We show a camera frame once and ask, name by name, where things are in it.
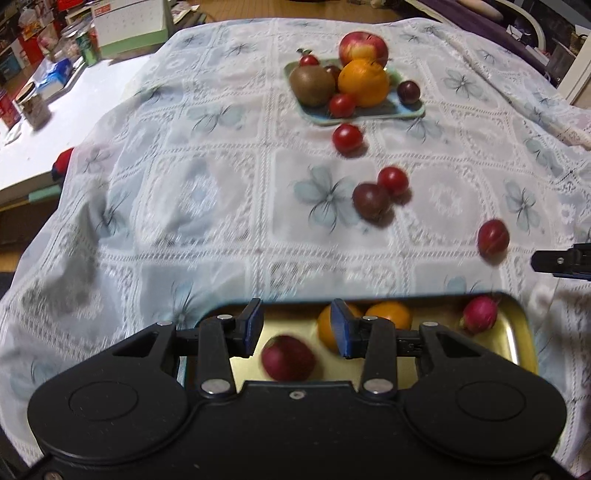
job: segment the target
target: radish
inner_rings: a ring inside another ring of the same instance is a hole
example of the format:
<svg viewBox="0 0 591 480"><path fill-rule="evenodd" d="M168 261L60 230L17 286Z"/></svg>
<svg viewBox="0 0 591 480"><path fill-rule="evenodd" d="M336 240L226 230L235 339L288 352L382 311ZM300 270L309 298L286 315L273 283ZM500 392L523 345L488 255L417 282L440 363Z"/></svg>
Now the radish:
<svg viewBox="0 0 591 480"><path fill-rule="evenodd" d="M470 333L481 333L493 328L498 308L496 302L489 297L481 296L473 299L464 309L460 327Z"/></svg>

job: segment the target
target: purple fabric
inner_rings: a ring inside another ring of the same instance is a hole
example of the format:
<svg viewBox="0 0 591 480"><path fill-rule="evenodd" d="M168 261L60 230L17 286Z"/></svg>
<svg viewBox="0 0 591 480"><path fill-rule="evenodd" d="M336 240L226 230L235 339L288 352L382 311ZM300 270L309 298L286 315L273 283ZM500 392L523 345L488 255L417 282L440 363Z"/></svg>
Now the purple fabric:
<svg viewBox="0 0 591 480"><path fill-rule="evenodd" d="M500 25L497 25L485 17L481 17L472 10L457 3L456 0L420 1L422 4L435 10L461 29L495 42L497 45L506 48L522 58L541 74L544 74L545 69L541 62L528 52L523 44L511 37L511 35L509 35Z"/></svg>

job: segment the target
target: orange fruit in tray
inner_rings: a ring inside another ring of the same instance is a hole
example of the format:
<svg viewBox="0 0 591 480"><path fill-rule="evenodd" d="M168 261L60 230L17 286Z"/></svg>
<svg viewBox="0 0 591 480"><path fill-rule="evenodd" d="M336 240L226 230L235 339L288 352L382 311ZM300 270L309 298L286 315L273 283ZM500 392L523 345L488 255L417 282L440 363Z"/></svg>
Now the orange fruit in tray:
<svg viewBox="0 0 591 480"><path fill-rule="evenodd" d="M356 317L361 317L361 310L359 310L354 305L347 304L347 306L353 315ZM318 337L320 338L320 341L331 352L339 353L339 347L336 345L336 339L332 333L332 327L330 326L330 305L327 305L324 310L320 312L316 322L318 325Z"/></svg>
<svg viewBox="0 0 591 480"><path fill-rule="evenodd" d="M390 320L396 328L410 330L413 323L413 316L410 310L399 301L384 301L370 307L366 315L374 315Z"/></svg>
<svg viewBox="0 0 591 480"><path fill-rule="evenodd" d="M339 92L352 95L357 106L376 106L386 99L389 91L388 74L377 61L352 60L340 72Z"/></svg>

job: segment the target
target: light blue tray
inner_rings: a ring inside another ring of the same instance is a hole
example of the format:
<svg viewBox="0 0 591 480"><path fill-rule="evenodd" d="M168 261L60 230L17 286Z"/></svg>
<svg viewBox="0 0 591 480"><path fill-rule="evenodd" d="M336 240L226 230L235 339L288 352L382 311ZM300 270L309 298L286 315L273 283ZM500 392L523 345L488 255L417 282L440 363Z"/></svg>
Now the light blue tray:
<svg viewBox="0 0 591 480"><path fill-rule="evenodd" d="M336 65L339 68L342 68L341 62L339 59L326 59L321 60L320 64L322 66L327 65ZM298 62L292 61L288 63L283 68L283 73L285 75L285 79L289 85L289 76L291 71L298 66ZM391 90L388 94L388 97L379 105L373 106L371 108L361 108L357 107L355 109L355 113L352 117L345 119L345 118L333 118L330 116L330 112L328 109L328 105L324 105L321 107L309 107L304 106L300 102L298 105L300 107L301 115L308 119L310 122L317 124L317 125L337 125L343 123L344 120L354 120L354 119L388 119L388 118L416 118L419 116L423 116L425 114L425 106L423 105L422 101L419 100L417 103L413 105L403 105L400 103L400 99L398 98L398 94L396 93L396 88L398 84L402 82L402 76L396 70L389 68L388 66L385 68L388 76L390 77L390 85Z"/></svg>

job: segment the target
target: red apple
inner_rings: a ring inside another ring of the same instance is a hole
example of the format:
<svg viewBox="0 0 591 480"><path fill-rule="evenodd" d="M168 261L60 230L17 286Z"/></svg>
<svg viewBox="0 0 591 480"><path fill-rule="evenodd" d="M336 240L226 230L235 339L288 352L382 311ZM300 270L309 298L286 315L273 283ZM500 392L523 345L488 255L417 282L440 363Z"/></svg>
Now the red apple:
<svg viewBox="0 0 591 480"><path fill-rule="evenodd" d="M388 46L382 37L373 33L351 32L340 41L339 58L343 67L354 59L375 60L385 67L388 61Z"/></svg>

